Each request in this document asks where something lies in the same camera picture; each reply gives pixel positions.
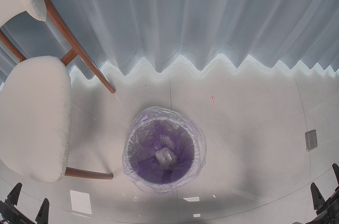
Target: gray tile floor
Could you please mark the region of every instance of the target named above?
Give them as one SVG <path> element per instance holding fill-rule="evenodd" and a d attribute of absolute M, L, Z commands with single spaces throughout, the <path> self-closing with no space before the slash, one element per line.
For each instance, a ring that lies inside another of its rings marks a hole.
<path fill-rule="evenodd" d="M 163 73 L 140 61 L 127 77 L 105 65 L 117 89 L 96 78 L 72 77 L 68 166 L 114 173 L 111 181 L 64 177 L 34 182 L 0 162 L 0 199 L 23 183 L 18 207 L 35 218 L 50 201 L 50 223 L 293 223 L 316 216 L 310 183 L 327 198 L 336 188 L 339 161 L 339 75 L 299 63 L 268 69 L 248 58 L 235 69 L 218 55 L 203 73 L 179 58 Z M 151 106 L 172 108 L 194 120 L 207 138 L 200 176 L 172 193 L 142 193 L 122 172 L 121 154 L 134 117 Z M 306 151 L 305 132 L 318 147 Z M 72 210 L 70 190 L 88 193 L 92 214 Z M 184 198 L 199 197 L 189 202 Z"/>

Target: chair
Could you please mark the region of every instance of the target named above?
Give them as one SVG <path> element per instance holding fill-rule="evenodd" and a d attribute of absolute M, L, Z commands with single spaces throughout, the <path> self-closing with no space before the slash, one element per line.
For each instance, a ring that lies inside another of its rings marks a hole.
<path fill-rule="evenodd" d="M 71 45 L 59 60 L 52 56 L 26 59 L 0 32 L 0 40 L 19 59 L 0 93 L 0 159 L 11 170 L 32 180 L 55 182 L 64 175 L 112 179 L 113 174 L 67 167 L 70 137 L 70 76 L 66 65 L 77 55 L 113 93 L 50 0 L 0 0 L 0 26 L 27 11 L 45 21 L 46 13 Z"/>

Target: curtain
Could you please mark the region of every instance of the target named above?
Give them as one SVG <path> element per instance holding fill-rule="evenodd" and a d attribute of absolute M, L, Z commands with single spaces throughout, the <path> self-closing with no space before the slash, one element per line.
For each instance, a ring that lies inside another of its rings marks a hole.
<path fill-rule="evenodd" d="M 52 0 L 84 49 L 101 67 L 127 75 L 145 57 L 157 72 L 178 55 L 198 70 L 218 54 L 235 67 L 249 55 L 267 67 L 298 61 L 308 68 L 339 68 L 339 0 Z M 2 31 L 27 57 L 61 58 L 70 46 L 51 20 L 26 12 Z M 0 50 L 0 80 L 18 61 Z M 87 78 L 91 72 L 77 58 Z"/>

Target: trash can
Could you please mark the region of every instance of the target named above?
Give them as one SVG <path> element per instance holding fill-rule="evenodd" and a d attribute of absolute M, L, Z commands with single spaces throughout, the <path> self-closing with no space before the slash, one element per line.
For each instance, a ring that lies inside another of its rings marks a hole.
<path fill-rule="evenodd" d="M 140 190 L 161 194 L 195 179 L 206 154 L 206 137 L 196 123 L 178 112 L 151 107 L 134 119 L 122 164 Z"/>

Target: wooden chair frame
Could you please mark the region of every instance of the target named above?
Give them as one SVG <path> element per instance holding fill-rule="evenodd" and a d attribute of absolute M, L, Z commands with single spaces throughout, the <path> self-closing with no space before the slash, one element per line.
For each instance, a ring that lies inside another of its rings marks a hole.
<path fill-rule="evenodd" d="M 115 93 L 115 88 L 109 83 L 106 77 L 102 74 L 99 68 L 95 65 L 92 59 L 88 56 L 86 51 L 82 48 L 76 37 L 70 31 L 57 9 L 54 7 L 51 0 L 44 0 L 47 8 L 47 15 L 69 42 L 72 47 L 66 55 L 61 59 L 62 63 L 67 66 L 76 56 L 80 56 L 81 59 L 86 63 L 86 65 L 92 70 L 92 72 L 99 78 L 99 80 L 108 88 L 111 93 Z M 0 40 L 3 44 L 19 59 L 20 62 L 26 60 L 27 58 L 11 43 L 11 41 L 6 37 L 6 35 L 0 30 Z M 93 171 L 84 171 L 82 169 L 76 169 L 71 167 L 66 167 L 65 176 L 70 177 L 79 177 L 79 178 L 88 178 L 88 179 L 113 179 L 112 173 L 100 173 Z"/>

